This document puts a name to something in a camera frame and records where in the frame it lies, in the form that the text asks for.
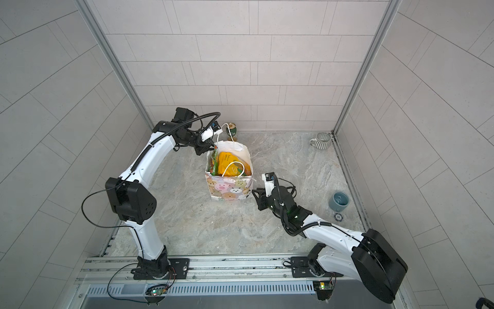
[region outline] yellow bag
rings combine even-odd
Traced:
[[[218,172],[226,177],[252,175],[247,162],[226,151],[220,152],[218,155]]]

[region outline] tile wall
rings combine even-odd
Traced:
[[[150,130],[72,0],[1,1],[0,72],[0,307],[53,308],[111,232],[81,201]],[[106,194],[85,206],[118,219]]]
[[[151,119],[332,130],[387,1],[88,0]]]
[[[494,2],[403,0],[338,134],[415,308],[494,300]]]

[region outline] shopping bag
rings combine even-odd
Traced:
[[[242,159],[242,161],[246,162],[250,166],[251,175],[254,174],[252,161],[250,160],[250,153],[247,146],[239,142],[229,140],[217,141],[216,143],[214,143],[214,145],[216,146],[218,153],[230,152],[238,158]],[[206,181],[209,192],[211,194],[211,199],[213,201],[233,201],[243,200],[251,196],[250,191],[252,190],[252,187],[254,185],[254,179],[252,178],[252,176],[225,177],[211,175],[211,173],[209,172],[209,163],[212,153],[213,151],[210,150],[206,154]],[[224,172],[225,171],[218,171],[218,173],[222,175],[224,174]]]

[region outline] blue cup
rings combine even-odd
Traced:
[[[329,201],[329,207],[339,213],[348,206],[349,201],[348,195],[343,192],[336,192]]]

